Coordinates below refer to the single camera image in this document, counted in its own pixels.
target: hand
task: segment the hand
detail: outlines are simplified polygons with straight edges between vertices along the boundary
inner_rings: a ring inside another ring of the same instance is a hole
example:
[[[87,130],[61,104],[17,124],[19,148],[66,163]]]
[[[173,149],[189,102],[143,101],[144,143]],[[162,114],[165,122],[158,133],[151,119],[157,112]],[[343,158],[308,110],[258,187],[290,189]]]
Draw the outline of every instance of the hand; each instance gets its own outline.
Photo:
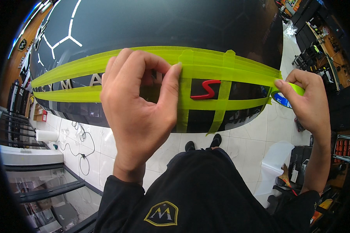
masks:
[[[140,85],[152,85],[151,69],[165,73],[157,104],[139,96]],[[177,122],[181,63],[171,66],[144,51],[123,49],[102,76],[101,103],[117,146],[114,175],[142,182],[145,162],[167,140]]]
[[[294,83],[305,90],[298,95],[287,83]],[[290,102],[302,126],[310,131],[318,143],[330,143],[331,127],[326,90],[321,77],[307,71],[294,69],[286,81],[275,80],[276,87]]]

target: paper towel roll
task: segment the paper towel roll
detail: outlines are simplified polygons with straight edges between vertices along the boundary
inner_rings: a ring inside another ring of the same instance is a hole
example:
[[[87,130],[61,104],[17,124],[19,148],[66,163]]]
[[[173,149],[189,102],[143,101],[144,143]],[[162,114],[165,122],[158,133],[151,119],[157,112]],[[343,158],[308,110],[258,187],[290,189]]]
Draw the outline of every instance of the paper towel roll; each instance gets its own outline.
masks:
[[[36,141],[54,142],[58,138],[56,132],[46,130],[36,130]]]

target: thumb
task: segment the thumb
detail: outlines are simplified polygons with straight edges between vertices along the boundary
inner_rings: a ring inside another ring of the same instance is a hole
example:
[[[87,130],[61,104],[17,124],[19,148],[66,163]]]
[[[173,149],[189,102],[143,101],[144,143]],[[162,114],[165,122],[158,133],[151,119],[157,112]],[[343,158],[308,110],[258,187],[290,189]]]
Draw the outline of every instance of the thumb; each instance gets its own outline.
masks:
[[[289,83],[281,79],[276,79],[274,83],[277,89],[279,89],[292,107],[295,108],[297,105],[299,105],[301,96],[294,91],[293,87],[291,87]]]
[[[157,105],[160,108],[173,110],[176,113],[178,108],[179,95],[179,75],[181,72],[182,63],[179,62],[173,65],[163,78],[161,91]]]

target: sneaker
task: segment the sneaker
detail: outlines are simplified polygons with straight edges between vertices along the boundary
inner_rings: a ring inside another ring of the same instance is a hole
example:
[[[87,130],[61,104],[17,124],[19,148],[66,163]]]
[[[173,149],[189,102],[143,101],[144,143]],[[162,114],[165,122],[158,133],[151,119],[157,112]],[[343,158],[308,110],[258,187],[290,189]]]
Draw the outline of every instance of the sneaker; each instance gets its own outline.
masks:
[[[186,146],[185,147],[186,152],[196,150],[196,147],[194,146],[194,142],[192,142],[192,141],[187,142],[187,144],[185,146]]]
[[[210,144],[210,147],[218,147],[218,146],[220,146],[221,143],[222,143],[222,137],[220,136],[219,133],[217,133],[214,136],[213,141]]]

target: yellow masking tape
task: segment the yellow masking tape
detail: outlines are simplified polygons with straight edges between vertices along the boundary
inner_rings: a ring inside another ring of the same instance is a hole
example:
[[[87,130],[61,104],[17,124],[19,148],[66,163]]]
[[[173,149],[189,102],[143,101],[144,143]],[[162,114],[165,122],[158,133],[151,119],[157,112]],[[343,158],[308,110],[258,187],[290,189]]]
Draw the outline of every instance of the yellow masking tape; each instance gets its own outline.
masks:
[[[232,50],[228,50],[223,56],[223,67],[233,69],[235,67],[235,55],[235,52],[233,52]],[[226,79],[233,79],[232,72],[229,72],[229,70],[226,69],[224,69],[223,71],[223,77],[225,77]],[[231,84],[232,81],[220,82],[218,100],[228,100],[229,94],[231,92]],[[217,132],[223,122],[225,109],[227,107],[227,101],[220,101],[220,106],[222,110],[215,110],[214,120],[212,125],[210,126],[209,133]]]
[[[291,87],[294,89],[294,91],[299,94],[300,96],[303,96],[305,90],[302,89],[300,86],[297,86],[296,84],[293,84],[293,83],[290,83],[289,84],[291,85]],[[276,98],[275,98],[275,94],[277,93],[281,93],[281,91],[279,91],[279,89],[277,89],[277,87],[272,87],[272,91],[271,91],[271,97],[272,99],[274,99],[277,103],[287,107],[287,108],[290,108],[287,106],[287,104],[284,104],[284,103],[281,103],[280,101],[278,101]]]
[[[179,56],[184,50],[191,50],[196,54],[195,61],[192,63],[193,65],[221,67],[224,56],[224,53],[213,50],[177,46],[148,46],[132,49],[148,51],[159,55],[170,64],[176,64]],[[82,77],[94,73],[103,73],[109,58],[117,56],[120,51],[121,49],[99,53],[63,64],[34,79],[31,82],[31,85],[34,88],[70,78]],[[249,70],[252,73],[257,72],[262,75],[280,78],[278,70],[239,56],[235,56],[235,67],[238,67],[240,70]]]
[[[57,91],[33,91],[36,98],[56,102],[96,103],[100,101],[102,86],[83,86]]]
[[[241,110],[271,103],[271,96],[278,92],[275,79],[282,79],[281,72],[259,62],[235,56],[232,50],[226,53],[176,46],[136,47],[164,58],[170,64],[183,63],[179,80],[179,102],[177,132],[187,132],[189,110],[215,110],[213,124],[209,132],[216,132],[223,122],[226,110]],[[105,71],[107,61],[121,51],[113,50],[69,62],[54,68],[31,82],[32,87],[82,77]],[[190,98],[192,79],[220,80],[217,100],[193,100]],[[231,82],[244,82],[269,86],[268,97],[253,100],[228,100]],[[291,84],[294,90],[303,95],[304,90]],[[100,102],[101,86],[86,86],[67,90],[34,92],[35,97],[57,102],[94,103]]]
[[[193,64],[193,54],[192,50],[184,50],[182,54],[178,57],[178,62],[182,62],[183,65]],[[191,87],[192,87],[192,72],[189,72],[190,78],[183,78],[181,72],[179,79],[179,100],[178,100],[178,118],[177,118],[177,132],[186,133],[188,127],[188,116],[189,109],[184,106],[183,100],[190,98],[191,96]]]

